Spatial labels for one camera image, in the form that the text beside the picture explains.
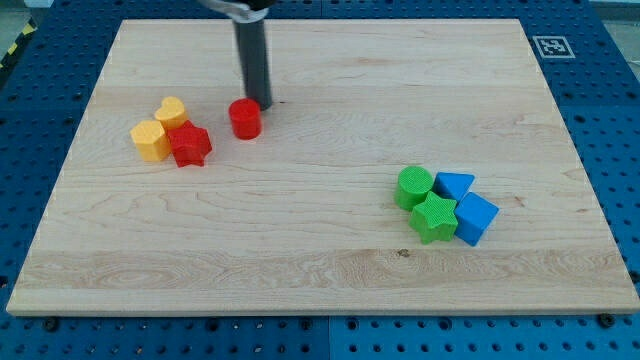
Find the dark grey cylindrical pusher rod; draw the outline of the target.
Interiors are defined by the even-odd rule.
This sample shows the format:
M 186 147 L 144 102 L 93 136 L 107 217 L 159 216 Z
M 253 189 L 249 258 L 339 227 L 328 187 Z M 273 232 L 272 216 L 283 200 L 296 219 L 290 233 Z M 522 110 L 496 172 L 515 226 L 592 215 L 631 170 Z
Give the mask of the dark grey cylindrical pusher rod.
M 264 21 L 234 22 L 233 26 L 245 96 L 267 110 L 273 100 Z

